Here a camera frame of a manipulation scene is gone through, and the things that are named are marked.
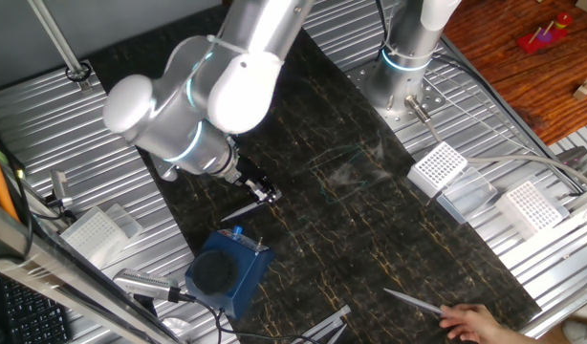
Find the keyboard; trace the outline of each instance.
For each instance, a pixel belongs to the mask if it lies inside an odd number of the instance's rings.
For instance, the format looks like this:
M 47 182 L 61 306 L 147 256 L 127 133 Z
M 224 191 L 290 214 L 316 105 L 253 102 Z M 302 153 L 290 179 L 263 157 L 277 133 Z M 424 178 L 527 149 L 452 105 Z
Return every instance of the keyboard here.
M 65 344 L 71 330 L 62 306 L 8 278 L 0 278 L 12 344 Z

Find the silver pole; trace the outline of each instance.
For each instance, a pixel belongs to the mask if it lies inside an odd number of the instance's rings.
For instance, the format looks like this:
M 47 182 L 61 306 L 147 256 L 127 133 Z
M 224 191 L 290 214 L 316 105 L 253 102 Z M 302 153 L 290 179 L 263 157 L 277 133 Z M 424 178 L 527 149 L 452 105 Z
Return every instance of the silver pole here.
M 21 255 L 26 246 L 26 231 L 24 226 L 0 208 L 0 253 L 17 252 Z M 130 307 L 130 302 L 136 302 L 130 296 L 125 295 L 129 298 L 125 302 L 120 298 L 121 295 L 118 297 L 110 292 L 68 256 L 36 236 L 33 238 L 29 257 L 27 262 L 20 265 L 0 260 L 0 272 L 87 316 L 133 343 L 181 343 L 166 326 L 140 305 L 137 304 L 137 308 Z M 93 300 L 108 312 L 75 297 L 70 290 Z
M 79 61 L 76 59 L 75 54 L 68 45 L 66 38 L 64 38 L 64 35 L 55 23 L 54 18 L 50 14 L 49 10 L 47 10 L 43 0 L 28 0 L 28 3 L 33 8 L 34 14 L 36 14 L 38 20 L 40 20 L 41 24 L 43 24 L 43 28 L 45 28 L 47 34 L 54 42 L 55 47 L 60 52 L 60 55 L 64 59 L 64 62 L 68 66 L 73 77 L 79 77 L 87 73 L 87 71 L 83 69 Z M 87 79 L 79 81 L 78 84 L 82 91 L 88 91 L 92 88 Z

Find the robotic arm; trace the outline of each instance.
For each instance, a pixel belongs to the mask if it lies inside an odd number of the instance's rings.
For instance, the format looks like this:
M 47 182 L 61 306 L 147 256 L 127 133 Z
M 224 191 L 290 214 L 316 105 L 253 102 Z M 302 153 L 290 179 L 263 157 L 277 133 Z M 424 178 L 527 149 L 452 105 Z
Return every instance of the robotic arm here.
M 419 92 L 426 62 L 459 1 L 409 0 L 407 10 L 396 13 L 399 24 L 389 43 L 395 53 L 380 62 L 366 93 L 373 104 L 393 103 L 395 96 L 403 107 L 405 96 Z M 280 192 L 239 156 L 228 134 L 249 131 L 268 112 L 283 60 L 313 2 L 234 1 L 217 36 L 183 41 L 161 78 L 120 81 L 103 110 L 106 126 L 185 171 L 224 178 L 247 187 L 257 204 L 273 203 Z M 404 69 L 394 73 L 393 60 Z M 402 83 L 409 74 L 399 72 L 407 69 L 414 70 L 415 82 Z M 418 80 L 419 87 L 412 87 Z

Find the blue box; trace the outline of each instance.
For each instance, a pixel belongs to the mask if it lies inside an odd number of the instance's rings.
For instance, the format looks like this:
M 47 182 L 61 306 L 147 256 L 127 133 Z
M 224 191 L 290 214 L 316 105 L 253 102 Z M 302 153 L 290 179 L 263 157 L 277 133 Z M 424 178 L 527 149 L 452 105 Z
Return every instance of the blue box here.
M 212 232 L 185 272 L 188 293 L 239 319 L 274 252 L 229 229 Z

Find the red object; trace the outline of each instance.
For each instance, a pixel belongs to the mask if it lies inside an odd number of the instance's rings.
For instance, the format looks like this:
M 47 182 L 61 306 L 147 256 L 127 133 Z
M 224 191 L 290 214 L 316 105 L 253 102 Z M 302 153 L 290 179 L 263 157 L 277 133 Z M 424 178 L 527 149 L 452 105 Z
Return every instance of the red object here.
M 572 24 L 572 20 L 572 15 L 563 12 L 557 16 L 557 25 L 567 27 L 568 25 Z
M 572 16 L 568 13 L 560 13 L 557 16 L 555 25 L 544 35 L 544 31 L 546 28 L 543 28 L 542 31 L 538 34 L 536 38 L 533 39 L 532 43 L 530 40 L 532 39 L 535 32 L 529 33 L 524 35 L 523 37 L 516 40 L 516 44 L 527 54 L 533 54 L 538 49 L 542 49 L 548 46 L 551 43 L 558 41 L 559 39 L 563 38 L 568 34 L 565 30 L 565 27 L 572 24 Z

